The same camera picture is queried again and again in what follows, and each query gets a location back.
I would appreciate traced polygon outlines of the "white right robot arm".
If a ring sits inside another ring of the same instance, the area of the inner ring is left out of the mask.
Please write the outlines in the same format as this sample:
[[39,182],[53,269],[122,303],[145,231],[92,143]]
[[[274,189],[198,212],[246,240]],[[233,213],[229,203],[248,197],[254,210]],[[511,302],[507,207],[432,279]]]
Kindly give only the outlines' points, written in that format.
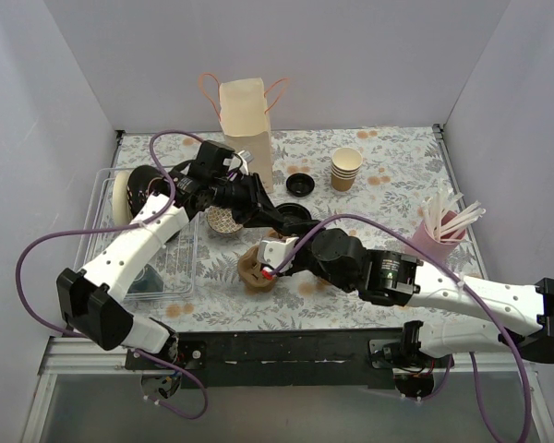
[[282,275],[308,270],[372,305],[435,308],[463,315],[452,325],[408,322],[396,346],[410,366],[454,353],[516,349],[525,361],[554,365],[554,280],[515,285],[443,272],[417,257],[367,249],[345,231],[322,229],[307,242],[275,246]]

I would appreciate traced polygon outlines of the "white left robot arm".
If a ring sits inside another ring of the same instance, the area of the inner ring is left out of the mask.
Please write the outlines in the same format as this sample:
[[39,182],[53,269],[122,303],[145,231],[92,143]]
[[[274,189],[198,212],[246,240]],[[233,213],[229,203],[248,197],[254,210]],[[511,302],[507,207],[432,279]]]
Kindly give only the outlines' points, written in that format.
[[153,192],[138,205],[134,228],[120,233],[102,253],[56,280],[64,321],[105,351],[118,346],[139,348],[157,368],[171,367],[178,348],[163,324],[128,312],[122,305],[131,283],[165,243],[210,206],[231,210],[247,228],[270,227],[279,234],[301,236],[315,221],[288,221],[273,206],[259,175],[246,169],[229,172],[236,153],[205,140],[188,165],[161,171]]

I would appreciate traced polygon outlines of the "brown cardboard cup carrier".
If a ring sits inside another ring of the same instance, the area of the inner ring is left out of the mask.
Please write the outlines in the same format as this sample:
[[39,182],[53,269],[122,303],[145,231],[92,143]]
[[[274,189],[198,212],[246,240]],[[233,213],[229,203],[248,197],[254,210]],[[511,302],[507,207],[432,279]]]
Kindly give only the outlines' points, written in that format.
[[[271,230],[269,234],[264,236],[263,238],[266,237],[273,237],[278,239],[287,238],[276,233],[273,230]],[[246,288],[249,291],[251,291],[252,293],[267,293],[272,290],[275,283],[277,282],[278,277],[281,276],[281,273],[274,276],[271,281],[267,280],[261,275],[260,264],[257,261],[258,249],[259,245],[255,245],[248,249],[248,251],[241,256],[241,258],[237,262],[237,272],[240,280],[245,284]]]

